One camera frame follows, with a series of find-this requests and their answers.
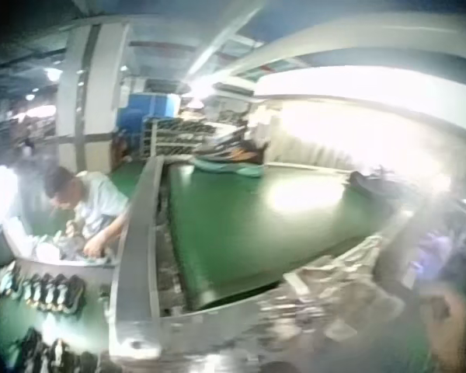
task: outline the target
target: green conveyor belt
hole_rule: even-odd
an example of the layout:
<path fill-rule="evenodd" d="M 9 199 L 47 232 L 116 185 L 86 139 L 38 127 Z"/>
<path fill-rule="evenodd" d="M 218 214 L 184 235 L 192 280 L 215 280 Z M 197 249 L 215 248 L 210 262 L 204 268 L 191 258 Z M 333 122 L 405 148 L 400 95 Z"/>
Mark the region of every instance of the green conveyor belt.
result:
<path fill-rule="evenodd" d="M 169 170 L 170 220 L 193 309 L 275 284 L 283 273 L 338 254 L 379 229 L 384 215 L 335 176 L 269 167 L 260 179 Z"/>

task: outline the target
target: column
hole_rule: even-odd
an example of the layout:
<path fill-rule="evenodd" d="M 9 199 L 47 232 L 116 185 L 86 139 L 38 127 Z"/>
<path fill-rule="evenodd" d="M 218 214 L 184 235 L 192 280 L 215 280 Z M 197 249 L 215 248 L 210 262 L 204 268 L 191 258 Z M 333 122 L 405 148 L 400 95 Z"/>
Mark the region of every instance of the column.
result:
<path fill-rule="evenodd" d="M 110 171 L 129 26 L 82 26 L 70 32 L 57 92 L 59 161 L 74 171 Z"/>
<path fill-rule="evenodd" d="M 100 29 L 92 56 L 85 108 L 86 169 L 110 171 L 110 146 L 120 101 L 121 66 L 129 25 Z"/>

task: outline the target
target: person's hand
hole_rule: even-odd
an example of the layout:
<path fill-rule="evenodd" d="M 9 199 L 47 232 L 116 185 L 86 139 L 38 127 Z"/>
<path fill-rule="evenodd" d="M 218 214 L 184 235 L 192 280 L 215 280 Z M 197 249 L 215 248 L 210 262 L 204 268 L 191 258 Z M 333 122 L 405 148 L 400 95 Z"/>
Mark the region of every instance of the person's hand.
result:
<path fill-rule="evenodd" d="M 103 247 L 106 244 L 106 237 L 103 232 L 97 233 L 85 244 L 83 252 L 86 256 L 100 258 L 103 254 Z"/>
<path fill-rule="evenodd" d="M 69 220 L 65 223 L 65 235 L 69 238 L 74 237 L 78 233 L 78 229 L 74 220 Z"/>

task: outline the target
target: white t-shirt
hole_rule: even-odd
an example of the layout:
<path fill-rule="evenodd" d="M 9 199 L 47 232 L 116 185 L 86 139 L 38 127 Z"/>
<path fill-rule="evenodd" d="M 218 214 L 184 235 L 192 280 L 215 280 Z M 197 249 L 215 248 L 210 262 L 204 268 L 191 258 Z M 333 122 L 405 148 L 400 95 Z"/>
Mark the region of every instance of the white t-shirt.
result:
<path fill-rule="evenodd" d="M 128 199 L 103 173 L 82 171 L 76 176 L 86 192 L 75 207 L 76 220 L 84 221 L 82 234 L 89 239 L 100 231 L 105 219 L 116 218 L 126 211 Z"/>

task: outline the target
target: man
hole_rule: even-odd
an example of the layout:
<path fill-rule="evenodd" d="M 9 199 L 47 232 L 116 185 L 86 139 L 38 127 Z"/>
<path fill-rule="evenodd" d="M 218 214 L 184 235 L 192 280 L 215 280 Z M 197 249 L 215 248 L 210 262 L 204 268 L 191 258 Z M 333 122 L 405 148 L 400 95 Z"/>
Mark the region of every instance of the man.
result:
<path fill-rule="evenodd" d="M 76 230 L 83 234 L 87 256 L 101 257 L 107 244 L 122 232 L 128 199 L 104 174 L 83 171 L 74 175 L 56 167 L 46 173 L 44 188 L 55 207 L 75 211 L 66 234 L 74 235 Z"/>

